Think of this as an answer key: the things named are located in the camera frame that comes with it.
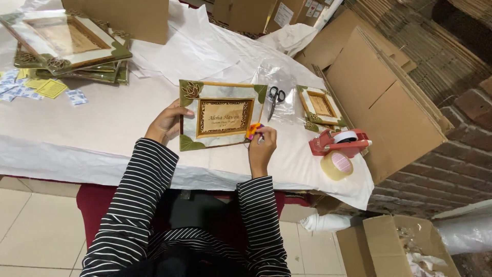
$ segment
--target hand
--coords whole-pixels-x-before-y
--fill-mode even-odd
[[[264,140],[258,144],[260,134],[256,134],[249,144],[249,167],[251,168],[251,178],[264,177],[268,175],[267,165],[277,148],[277,131],[270,127],[259,129],[263,133]]]
[[[195,113],[185,107],[180,107],[180,100],[176,99],[164,109],[151,123],[145,134],[145,138],[153,139],[166,145],[170,137],[180,130],[180,115],[194,115]]]

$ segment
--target packing tape roll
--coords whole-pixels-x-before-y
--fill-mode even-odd
[[[350,139],[350,141],[357,141],[357,134],[354,131],[345,131],[333,137],[334,143],[339,143],[344,139]]]

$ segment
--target black and white striped sleeve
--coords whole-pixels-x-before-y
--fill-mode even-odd
[[[146,258],[150,222],[177,162],[178,156],[160,143],[148,138],[137,141],[82,262],[81,277],[106,276]]]
[[[290,276],[271,176],[237,185],[241,216],[248,235],[249,269],[256,276]]]

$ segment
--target scissors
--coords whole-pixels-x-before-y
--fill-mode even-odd
[[[269,92],[269,97],[272,99],[272,108],[270,109],[270,114],[268,115],[268,121],[272,118],[272,115],[275,111],[275,106],[283,102],[285,100],[285,92],[283,90],[279,90],[278,87],[271,87]]]

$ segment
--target striped shirt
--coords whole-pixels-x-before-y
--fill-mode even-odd
[[[169,186],[178,156],[154,140],[137,141],[123,178],[87,251],[81,277],[113,274],[144,260],[159,257],[173,244],[228,258],[256,276],[290,276],[280,236],[271,176],[237,185],[239,207],[248,236],[246,254],[200,228],[153,233],[151,220]]]

